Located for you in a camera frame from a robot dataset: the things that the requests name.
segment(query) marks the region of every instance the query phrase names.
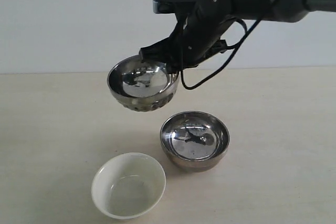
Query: white background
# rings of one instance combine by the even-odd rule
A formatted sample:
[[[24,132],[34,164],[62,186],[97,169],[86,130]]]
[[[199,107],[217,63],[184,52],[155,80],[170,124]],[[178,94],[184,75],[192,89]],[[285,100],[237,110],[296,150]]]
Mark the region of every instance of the white background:
[[[140,47],[169,35],[174,15],[152,0],[0,0],[0,73],[108,71]],[[336,65],[336,14],[296,24],[262,23],[230,68]],[[239,26],[225,34],[242,35]],[[218,55],[200,68],[217,68]]]

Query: table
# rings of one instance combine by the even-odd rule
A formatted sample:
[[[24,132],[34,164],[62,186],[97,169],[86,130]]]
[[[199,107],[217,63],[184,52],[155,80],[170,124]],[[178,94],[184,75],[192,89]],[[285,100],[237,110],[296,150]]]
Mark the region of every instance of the table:
[[[186,71],[186,82],[207,74]],[[149,113],[118,104],[106,77],[0,76],[1,223],[115,223],[90,186],[126,152],[153,156],[167,176],[160,203],[128,223],[335,223],[336,67],[225,70]],[[160,147],[161,125],[187,110],[230,132],[227,155],[204,173],[183,173]]]

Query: white ceramic bowl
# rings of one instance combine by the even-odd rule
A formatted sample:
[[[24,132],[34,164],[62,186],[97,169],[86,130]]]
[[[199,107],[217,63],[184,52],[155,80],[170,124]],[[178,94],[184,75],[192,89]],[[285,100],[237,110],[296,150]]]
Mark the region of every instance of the white ceramic bowl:
[[[165,186],[165,173],[157,160],[142,153],[126,153],[99,169],[91,195],[103,214],[126,220],[153,209],[162,198]]]

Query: metal bowl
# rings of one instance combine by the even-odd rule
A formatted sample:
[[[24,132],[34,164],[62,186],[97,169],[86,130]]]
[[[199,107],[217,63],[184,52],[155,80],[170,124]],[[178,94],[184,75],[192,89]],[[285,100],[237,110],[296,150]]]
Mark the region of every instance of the metal bowl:
[[[168,158],[187,172],[204,172],[217,165],[230,139],[223,122],[199,111],[172,116],[162,125],[160,137]]]
[[[110,71],[107,82],[112,95],[133,111],[153,111],[165,106],[176,93],[179,74],[168,74],[165,63],[127,58]]]

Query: bowl rim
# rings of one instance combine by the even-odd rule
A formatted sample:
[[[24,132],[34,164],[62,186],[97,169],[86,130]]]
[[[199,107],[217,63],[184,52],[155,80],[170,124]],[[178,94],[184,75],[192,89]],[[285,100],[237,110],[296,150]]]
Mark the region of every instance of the bowl rim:
[[[114,215],[114,214],[111,214],[110,212],[106,211],[105,209],[102,209],[98,206],[98,203],[96,202],[96,199],[95,197],[93,196],[93,191],[94,191],[94,186],[98,180],[98,177],[99,177],[99,174],[101,173],[101,171],[107,166],[109,165],[110,163],[113,163],[117,158],[120,158],[122,156],[142,156],[142,157],[146,157],[146,158],[149,158],[151,161],[153,161],[154,163],[158,164],[158,167],[160,168],[160,171],[162,172],[161,175],[163,177],[163,187],[162,187],[162,191],[159,195],[159,197],[157,198],[157,200],[155,202],[153,202],[151,204],[151,206],[149,208],[147,208],[145,211],[142,211],[138,214],[135,214],[135,215],[131,215],[131,216],[118,216],[118,215]],[[149,211],[151,211],[158,203],[159,201],[162,199],[163,197],[163,194],[165,192],[165,188],[166,188],[166,174],[165,174],[165,171],[162,167],[162,165],[160,164],[160,162],[158,160],[156,160],[154,157],[150,156],[150,155],[147,155],[147,154],[144,154],[144,153],[138,153],[138,152],[129,152],[129,153],[124,153],[124,154],[120,154],[120,155],[117,155],[113,158],[111,158],[110,160],[106,161],[99,169],[98,171],[96,172],[93,180],[92,180],[92,183],[91,183],[91,199],[95,205],[95,207],[100,211],[102,212],[104,215],[110,217],[110,218],[113,218],[113,219],[118,219],[118,220],[128,220],[128,219],[134,219],[134,218],[137,218],[137,217],[140,217],[142,215],[145,215],[147,214]]]
[[[212,118],[214,118],[217,122],[220,123],[220,125],[222,125],[222,127],[225,129],[225,132],[227,133],[227,144],[226,146],[223,148],[223,150],[221,152],[219,152],[217,155],[215,156],[211,156],[210,158],[206,158],[206,159],[195,159],[195,160],[191,160],[191,159],[188,159],[188,158],[185,158],[183,156],[179,156],[179,155],[176,155],[175,153],[171,152],[171,150],[169,150],[167,148],[167,146],[165,145],[164,141],[162,140],[162,131],[163,131],[163,128],[167,125],[167,123],[173,119],[174,117],[178,116],[178,115],[181,115],[181,114],[188,114],[188,113],[198,113],[198,114],[203,114],[203,115],[207,115],[207,116],[210,116]],[[207,161],[207,160],[210,160],[210,159],[214,159],[218,156],[220,156],[222,153],[226,152],[226,150],[228,149],[229,147],[229,144],[230,144],[230,133],[229,133],[229,130],[228,128],[226,127],[226,125],[223,123],[222,120],[218,119],[216,116],[212,115],[212,114],[209,114],[207,112],[203,112],[203,111],[197,111],[197,110],[188,110],[188,111],[183,111],[183,112],[179,112],[177,114],[174,114],[172,115],[171,117],[169,117],[161,126],[161,129],[160,129],[160,142],[161,142],[161,146],[167,150],[171,155],[179,158],[179,159],[182,159],[182,160],[185,160],[185,161],[189,161],[189,162],[204,162],[204,161]]]
[[[118,96],[120,96],[120,97],[123,97],[123,98],[125,98],[125,99],[137,99],[137,100],[141,101],[141,100],[151,99],[151,98],[153,98],[153,97],[155,97],[155,96],[157,96],[157,95],[159,95],[159,94],[162,94],[162,93],[166,92],[170,87],[174,86],[174,84],[178,84],[178,80],[179,80],[179,77],[180,77],[180,72],[178,72],[178,73],[174,73],[174,75],[176,75],[176,77],[175,77],[175,80],[174,80],[170,85],[167,85],[167,86],[166,86],[163,90],[161,90],[159,93],[156,93],[156,94],[151,95],[151,96],[149,96],[149,97],[125,97],[125,96],[121,95],[120,93],[117,93],[117,92],[111,87],[111,85],[110,85],[110,81],[109,81],[110,76],[111,76],[112,72],[115,71],[115,69],[116,69],[118,66],[120,66],[122,63],[124,63],[124,62],[126,62],[126,61],[128,61],[128,60],[131,60],[132,58],[140,58],[140,55],[133,55],[133,56],[127,57],[127,58],[125,58],[125,59],[119,61],[119,62],[118,62],[116,65],[114,65],[114,67],[109,71],[109,74],[107,75],[107,85],[108,85],[110,91],[113,92],[114,94],[116,94],[116,95],[118,95]]]

